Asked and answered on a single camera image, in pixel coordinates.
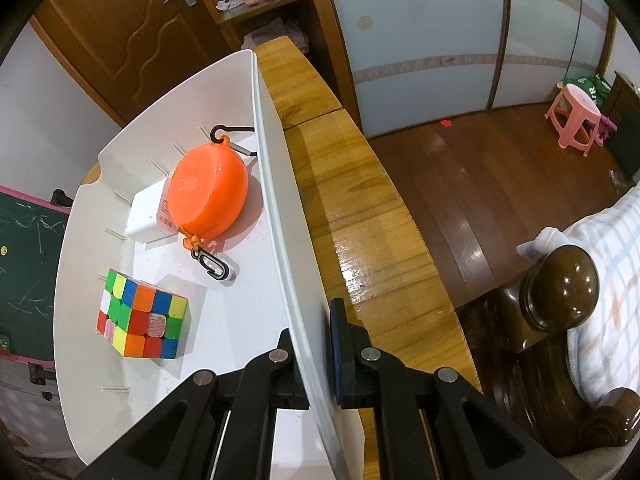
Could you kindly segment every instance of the metal screw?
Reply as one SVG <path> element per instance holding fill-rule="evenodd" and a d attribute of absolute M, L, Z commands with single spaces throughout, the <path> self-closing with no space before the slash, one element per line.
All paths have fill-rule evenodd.
<path fill-rule="evenodd" d="M 271 350 L 269 352 L 269 361 L 274 363 L 281 363 L 289 359 L 289 352 L 283 350 L 282 348 L 276 348 L 275 350 Z"/>
<path fill-rule="evenodd" d="M 193 382 L 198 386 L 205 386 L 213 380 L 213 374 L 209 370 L 200 370 L 194 373 Z"/>
<path fill-rule="evenodd" d="M 380 353 L 380 350 L 378 350 L 377 348 L 373 348 L 369 346 L 367 348 L 362 349 L 362 352 L 360 352 L 360 355 L 365 361 L 377 361 L 378 359 L 380 359 L 380 356 L 382 354 Z"/>
<path fill-rule="evenodd" d="M 438 370 L 438 378 L 445 383 L 452 383 L 458 378 L 458 372 L 453 368 L 444 367 Z"/>

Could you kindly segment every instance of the wooden tabletop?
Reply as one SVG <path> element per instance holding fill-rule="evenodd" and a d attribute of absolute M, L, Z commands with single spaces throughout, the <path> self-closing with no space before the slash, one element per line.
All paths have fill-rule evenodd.
<path fill-rule="evenodd" d="M 479 389 L 438 270 L 369 143 L 288 38 L 254 51 L 285 131 L 327 298 L 343 297 L 350 322 L 405 365 L 450 366 Z M 99 167 L 89 180 L 98 176 Z M 379 478 L 372 410 L 360 415 L 365 478 Z"/>

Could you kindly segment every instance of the black plastic hook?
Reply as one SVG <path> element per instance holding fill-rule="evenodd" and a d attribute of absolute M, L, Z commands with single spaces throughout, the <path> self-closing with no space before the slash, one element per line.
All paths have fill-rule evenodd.
<path fill-rule="evenodd" d="M 255 128 L 250 126 L 225 126 L 224 124 L 217 124 L 211 129 L 209 133 L 209 137 L 211 138 L 211 142 L 214 144 L 222 144 L 222 139 L 216 137 L 216 132 L 218 130 L 222 130 L 223 132 L 254 132 Z M 246 156 L 258 156 L 258 152 L 250 152 L 248 149 L 243 148 L 242 146 L 238 146 L 238 144 L 234 142 L 229 142 L 229 145 L 236 150 L 236 152 L 240 152 Z"/>
<path fill-rule="evenodd" d="M 220 258 L 215 257 L 213 254 L 207 253 L 203 249 L 191 250 L 191 257 L 194 260 L 197 260 L 201 266 L 207 269 L 207 274 L 211 276 L 214 280 L 226 280 L 229 277 L 229 266 L 220 260 Z M 206 263 L 205 260 L 211 260 L 215 267 L 210 266 Z"/>

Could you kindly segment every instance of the wooden floor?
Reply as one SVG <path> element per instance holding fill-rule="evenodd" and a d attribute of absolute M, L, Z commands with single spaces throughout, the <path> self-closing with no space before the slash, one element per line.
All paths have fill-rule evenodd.
<path fill-rule="evenodd" d="M 629 189 L 606 148 L 558 146 L 547 104 L 478 112 L 371 140 L 414 218 L 453 305 L 529 264 L 516 246 L 565 229 Z"/>

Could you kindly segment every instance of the pink plastic stool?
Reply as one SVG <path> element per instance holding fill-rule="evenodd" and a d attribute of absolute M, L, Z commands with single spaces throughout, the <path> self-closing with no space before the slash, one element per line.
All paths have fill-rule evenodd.
<path fill-rule="evenodd" d="M 571 105 L 570 112 L 558 107 L 562 98 Z M 556 114 L 567 117 L 564 128 L 558 122 Z M 565 149 L 567 146 L 573 146 L 578 150 L 583 150 L 583 155 L 587 156 L 594 139 L 598 135 L 598 126 L 600 124 L 600 110 L 598 110 L 598 107 L 587 92 L 576 85 L 571 83 L 567 84 L 562 88 L 558 97 L 556 97 L 556 100 L 551 105 L 551 108 L 549 108 L 549 111 L 545 114 L 545 119 L 551 119 L 551 123 L 560 135 L 558 146 L 562 149 Z M 584 121 L 593 125 L 591 135 L 584 129 Z M 578 140 L 575 139 L 578 133 L 587 141 L 586 144 L 578 142 Z"/>

